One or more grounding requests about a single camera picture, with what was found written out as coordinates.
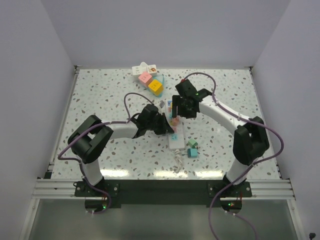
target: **gray wall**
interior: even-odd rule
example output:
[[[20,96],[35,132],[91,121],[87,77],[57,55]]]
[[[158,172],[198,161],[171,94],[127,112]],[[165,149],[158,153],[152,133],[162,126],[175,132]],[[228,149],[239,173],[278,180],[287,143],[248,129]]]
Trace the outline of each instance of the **gray wall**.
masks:
[[[0,2],[0,239],[19,237],[73,66],[40,0]]]
[[[290,0],[42,0],[74,65],[253,66]]]
[[[320,234],[320,1],[291,0],[253,68],[266,122],[284,137],[280,170],[290,177],[305,230]]]

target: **teal cube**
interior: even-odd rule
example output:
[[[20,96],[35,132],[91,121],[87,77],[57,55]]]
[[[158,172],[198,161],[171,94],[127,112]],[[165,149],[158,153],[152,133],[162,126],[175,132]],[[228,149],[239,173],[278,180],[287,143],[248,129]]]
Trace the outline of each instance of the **teal cube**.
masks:
[[[198,156],[198,150],[196,148],[188,148],[187,152],[189,158],[196,158]]]
[[[193,148],[193,149],[197,148],[197,146],[198,146],[197,141],[194,140],[193,138],[191,138],[191,139],[188,141],[188,144],[189,144],[190,148]]]

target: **metal frame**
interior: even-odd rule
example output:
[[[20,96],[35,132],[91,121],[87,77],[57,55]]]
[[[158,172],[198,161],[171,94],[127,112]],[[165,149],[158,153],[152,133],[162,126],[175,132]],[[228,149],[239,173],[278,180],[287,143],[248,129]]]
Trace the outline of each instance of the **metal frame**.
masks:
[[[71,103],[72,94],[74,88],[76,86],[76,82],[78,79],[78,74],[80,69],[87,69],[86,67],[76,66],[74,78],[72,82],[72,87],[68,96],[68,103],[65,107],[61,124],[58,131],[58,136],[56,138],[54,148],[52,154],[50,156],[50,162],[48,166],[48,172],[52,172],[53,166],[55,164],[55,156],[57,154],[58,144],[62,135],[62,130],[64,128],[66,117],[68,114],[68,109]],[[75,197],[75,187],[73,186],[74,182],[80,181],[80,179],[38,179],[35,184],[35,188],[32,194],[31,202],[29,204],[29,208],[27,210],[27,214],[24,220],[24,224],[22,226],[21,234],[19,240],[28,240],[31,234],[31,230],[36,218],[37,210],[39,207],[39,203],[41,199],[70,199],[70,200],[95,200],[101,199],[100,197]],[[292,189],[292,185],[290,180],[248,180],[251,185],[252,197],[244,197],[245,200],[286,200],[290,215],[292,218],[292,222],[294,225],[294,229],[298,240],[305,240],[308,239],[306,232],[304,231],[304,227],[302,225],[294,191]],[[226,197],[225,200],[234,200],[234,198]]]

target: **table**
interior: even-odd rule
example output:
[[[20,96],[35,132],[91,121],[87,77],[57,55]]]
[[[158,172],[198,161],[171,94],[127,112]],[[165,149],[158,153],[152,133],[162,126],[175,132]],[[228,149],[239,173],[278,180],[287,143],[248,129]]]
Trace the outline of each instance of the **table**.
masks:
[[[57,154],[67,146],[69,136],[89,116],[97,115],[105,121],[124,121],[128,116],[123,98],[128,92],[145,95],[155,103],[176,95],[175,85],[189,73],[204,72],[217,83],[216,97],[224,104],[247,116],[262,117],[258,98],[248,69],[158,69],[165,79],[161,98],[155,97],[132,77],[131,69],[81,69],[79,71],[65,124],[58,143]],[[198,89],[212,90],[213,83],[205,76],[190,77]],[[139,96],[127,98],[131,115],[139,113],[147,101]],[[183,169],[173,171],[174,153],[169,150],[168,137],[153,132],[136,139],[120,138],[108,142],[99,158],[105,179],[222,179],[234,160],[233,136],[213,119],[198,114],[196,119],[183,119],[185,142],[196,139],[197,158],[188,158],[183,152]],[[273,153],[272,146],[264,156]],[[73,156],[68,150],[65,156]],[[80,179],[81,172],[75,161],[60,161],[55,157],[52,179]],[[260,163],[248,174],[249,180],[277,180],[280,173],[275,159]]]

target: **pink block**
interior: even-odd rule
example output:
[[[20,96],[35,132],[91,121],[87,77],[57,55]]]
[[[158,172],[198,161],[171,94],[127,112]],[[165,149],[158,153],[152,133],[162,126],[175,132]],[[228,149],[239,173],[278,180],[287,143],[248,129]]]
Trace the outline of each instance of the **pink block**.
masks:
[[[149,86],[149,84],[153,81],[152,76],[144,71],[140,76],[139,76],[140,83],[145,86],[146,88]]]

